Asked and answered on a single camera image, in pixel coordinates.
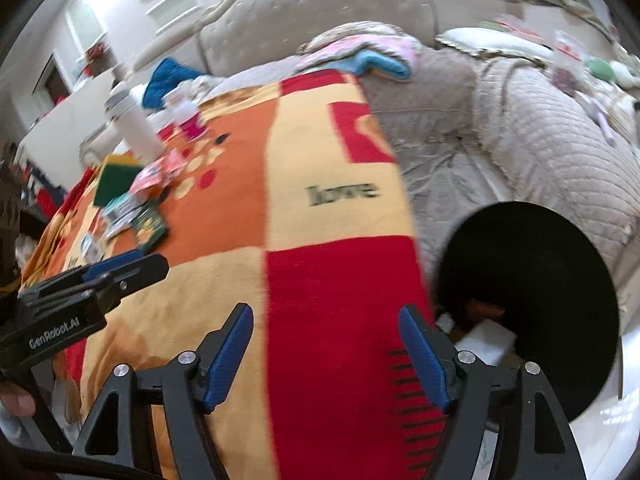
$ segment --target human hand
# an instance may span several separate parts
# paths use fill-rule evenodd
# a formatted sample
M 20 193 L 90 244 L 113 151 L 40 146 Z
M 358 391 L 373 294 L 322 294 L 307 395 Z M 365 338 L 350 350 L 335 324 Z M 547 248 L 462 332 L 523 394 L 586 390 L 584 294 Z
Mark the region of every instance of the human hand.
M 36 411 L 33 397 L 12 383 L 0 383 L 0 400 L 6 410 L 15 416 L 32 416 Z

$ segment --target blanket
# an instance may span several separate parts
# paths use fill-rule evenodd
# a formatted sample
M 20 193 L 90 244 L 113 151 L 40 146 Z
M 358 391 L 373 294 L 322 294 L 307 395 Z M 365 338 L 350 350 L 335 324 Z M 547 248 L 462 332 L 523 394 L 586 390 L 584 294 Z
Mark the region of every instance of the blanket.
M 104 330 L 67 352 L 84 414 L 115 365 L 165 364 L 244 301 L 254 334 L 207 420 L 231 478 L 421 476 L 444 420 L 401 351 L 398 311 L 415 303 L 433 313 L 396 158 L 356 79 L 315 72 L 200 109 L 209 131 L 167 142 L 189 161 L 159 207 L 167 278 L 125 298 Z M 78 258 L 96 214 L 80 206 L 52 268 Z M 106 255 L 133 246 L 125 232 Z M 154 410 L 174 478 L 163 419 Z
M 94 178 L 94 173 L 92 169 L 84 172 L 80 181 L 66 196 L 62 206 L 60 206 L 49 224 L 47 224 L 36 250 L 22 270 L 22 286 L 34 285 L 46 276 L 47 270 L 54 268 L 49 268 L 50 259 L 54 251 L 59 247 L 60 240 L 65 237 L 66 231 L 70 229 L 70 223 L 76 214 L 76 206 Z

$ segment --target cable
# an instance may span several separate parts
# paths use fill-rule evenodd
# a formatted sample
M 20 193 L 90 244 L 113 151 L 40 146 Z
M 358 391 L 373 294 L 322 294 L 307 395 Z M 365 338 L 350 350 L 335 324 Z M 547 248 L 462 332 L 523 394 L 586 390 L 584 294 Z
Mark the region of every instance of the cable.
M 100 462 L 91 458 L 13 448 L 18 461 L 31 471 L 82 475 L 106 480 L 166 480 L 140 469 Z

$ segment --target black circular object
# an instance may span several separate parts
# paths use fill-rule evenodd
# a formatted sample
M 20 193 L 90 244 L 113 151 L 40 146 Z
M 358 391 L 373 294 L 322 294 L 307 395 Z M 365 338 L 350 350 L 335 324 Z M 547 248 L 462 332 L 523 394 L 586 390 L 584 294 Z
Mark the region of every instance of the black circular object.
M 542 367 L 569 421 L 600 393 L 618 344 L 616 291 L 596 248 L 558 213 L 526 202 L 476 212 L 451 237 L 434 293 L 466 328 L 469 300 L 502 307 L 516 353 Z

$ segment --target plastic bottle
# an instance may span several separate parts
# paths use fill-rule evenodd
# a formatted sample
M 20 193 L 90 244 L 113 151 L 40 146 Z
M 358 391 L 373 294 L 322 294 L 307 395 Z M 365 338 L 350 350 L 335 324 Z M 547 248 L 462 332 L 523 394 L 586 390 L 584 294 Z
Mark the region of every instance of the plastic bottle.
M 180 126 L 187 140 L 193 140 L 207 131 L 198 107 L 189 101 L 184 93 L 176 88 L 166 94 L 162 100 L 167 109 L 174 115 L 174 121 Z
M 145 113 L 128 90 L 117 92 L 104 104 L 108 118 L 131 148 L 140 163 L 151 164 L 162 152 L 164 144 L 146 120 Z

